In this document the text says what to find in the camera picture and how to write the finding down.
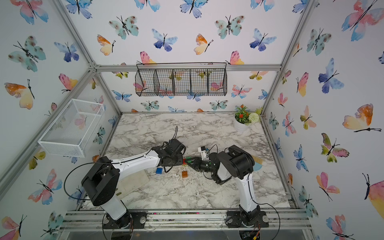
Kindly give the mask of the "potted flower plant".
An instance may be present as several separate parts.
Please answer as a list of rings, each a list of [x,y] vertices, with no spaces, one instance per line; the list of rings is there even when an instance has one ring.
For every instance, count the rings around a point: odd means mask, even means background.
[[[258,123],[261,120],[263,108],[257,108],[250,112],[245,105],[236,106],[234,127],[237,132],[244,133],[250,125]]]

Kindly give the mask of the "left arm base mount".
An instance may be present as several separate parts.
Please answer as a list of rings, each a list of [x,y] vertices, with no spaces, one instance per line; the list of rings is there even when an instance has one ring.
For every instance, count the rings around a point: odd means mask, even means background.
[[[103,229],[144,229],[147,221],[147,212],[127,211],[121,218],[114,220],[109,214],[103,219]]]

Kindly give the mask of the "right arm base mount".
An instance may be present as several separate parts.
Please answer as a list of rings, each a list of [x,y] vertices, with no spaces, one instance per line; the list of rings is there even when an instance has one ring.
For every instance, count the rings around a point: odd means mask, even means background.
[[[255,210],[253,212],[227,211],[225,224],[229,228],[268,228],[269,219],[266,212]]]

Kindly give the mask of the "aluminium front rail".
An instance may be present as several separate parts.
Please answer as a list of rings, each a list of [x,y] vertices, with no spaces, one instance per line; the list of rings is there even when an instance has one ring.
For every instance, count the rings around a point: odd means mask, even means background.
[[[257,217],[254,224],[242,222],[240,212],[234,209],[219,210],[131,210],[134,231],[187,231],[187,230],[311,230],[312,226],[304,210],[265,209],[265,215]],[[61,231],[115,230],[103,211],[67,212]]]

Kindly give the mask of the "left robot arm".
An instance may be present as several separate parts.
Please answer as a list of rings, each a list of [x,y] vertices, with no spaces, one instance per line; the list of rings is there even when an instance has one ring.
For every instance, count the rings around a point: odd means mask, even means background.
[[[126,220],[129,212],[118,199],[116,187],[124,178],[137,172],[183,164],[186,147],[177,139],[164,142],[161,146],[133,157],[110,160],[102,157],[94,163],[82,179],[81,184],[93,206],[101,207],[114,221]]]

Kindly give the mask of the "tan and teal sponge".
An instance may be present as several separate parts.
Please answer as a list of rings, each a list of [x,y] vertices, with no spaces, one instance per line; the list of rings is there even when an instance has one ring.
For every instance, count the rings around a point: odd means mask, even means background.
[[[253,160],[255,162],[254,166],[253,166],[253,170],[254,171],[259,171],[262,168],[262,166],[263,166],[264,160],[259,158],[259,157],[253,156],[253,155],[252,155],[252,157],[253,157]]]

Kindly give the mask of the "blue lego brick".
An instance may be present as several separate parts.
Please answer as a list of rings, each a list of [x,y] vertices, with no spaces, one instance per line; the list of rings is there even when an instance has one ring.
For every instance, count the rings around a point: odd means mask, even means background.
[[[163,168],[157,168],[156,169],[156,174],[161,175],[163,173]]]

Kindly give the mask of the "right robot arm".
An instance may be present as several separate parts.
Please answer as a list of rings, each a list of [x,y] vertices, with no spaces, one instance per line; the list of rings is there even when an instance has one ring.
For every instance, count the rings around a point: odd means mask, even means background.
[[[263,159],[232,145],[219,153],[203,153],[203,157],[186,159],[197,172],[211,173],[211,179],[222,185],[235,179],[240,193],[240,211],[243,218],[252,221],[261,213],[253,187],[253,172],[262,168]]]

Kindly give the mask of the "white mesh basket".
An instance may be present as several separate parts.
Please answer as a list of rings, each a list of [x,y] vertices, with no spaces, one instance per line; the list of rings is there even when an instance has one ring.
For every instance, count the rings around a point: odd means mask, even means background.
[[[102,103],[71,99],[38,144],[48,154],[84,158],[86,145],[104,112]]]

